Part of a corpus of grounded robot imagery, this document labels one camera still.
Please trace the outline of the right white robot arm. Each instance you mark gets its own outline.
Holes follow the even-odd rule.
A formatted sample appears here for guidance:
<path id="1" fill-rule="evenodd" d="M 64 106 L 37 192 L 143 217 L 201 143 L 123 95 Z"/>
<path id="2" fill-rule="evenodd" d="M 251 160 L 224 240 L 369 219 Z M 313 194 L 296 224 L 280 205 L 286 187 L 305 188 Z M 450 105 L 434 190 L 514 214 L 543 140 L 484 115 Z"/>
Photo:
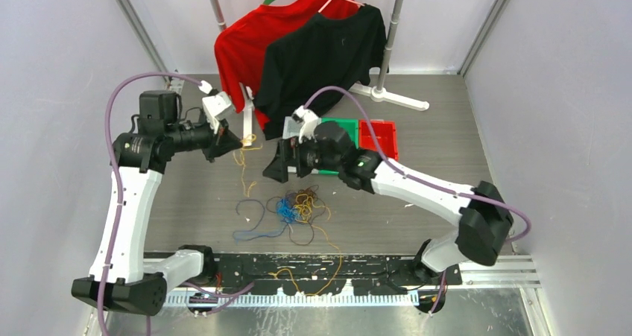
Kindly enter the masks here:
<path id="1" fill-rule="evenodd" d="M 349 188 L 403 200 L 450 222 L 453 232 L 424 242 L 417 253 L 414 275 L 426 285 L 463 261 L 493 266 L 514 224 L 494 184 L 451 183 L 406 168 L 377 151 L 358 148 L 333 121 L 317 124 L 310 137 L 280 139 L 262 174 L 286 183 L 290 167 L 299 178 L 313 170 L 336 171 Z"/>

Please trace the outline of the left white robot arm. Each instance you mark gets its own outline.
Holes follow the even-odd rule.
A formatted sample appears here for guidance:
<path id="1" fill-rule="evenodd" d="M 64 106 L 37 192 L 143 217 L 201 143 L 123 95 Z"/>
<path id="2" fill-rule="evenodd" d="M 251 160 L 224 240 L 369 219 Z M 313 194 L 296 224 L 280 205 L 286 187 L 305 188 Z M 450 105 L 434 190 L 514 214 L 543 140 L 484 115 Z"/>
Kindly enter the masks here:
<path id="1" fill-rule="evenodd" d="M 215 281 L 218 266 L 211 247 L 183 245 L 157 263 L 144 261 L 144 247 L 151 206 L 172 157 L 199 150 L 213 162 L 241 148 L 226 120 L 234 110 L 228 94 L 217 89 L 202 99 L 197 121 L 180 117 L 176 92 L 151 90 L 139 96 L 139 113 L 132 117 L 137 129 L 113 142 L 118 173 L 112 177 L 121 182 L 112 185 L 98 254 L 89 275 L 73 281 L 73 297 L 97 306 L 103 285 L 104 310 L 155 316 L 168 293 L 184 282 L 207 286 Z"/>

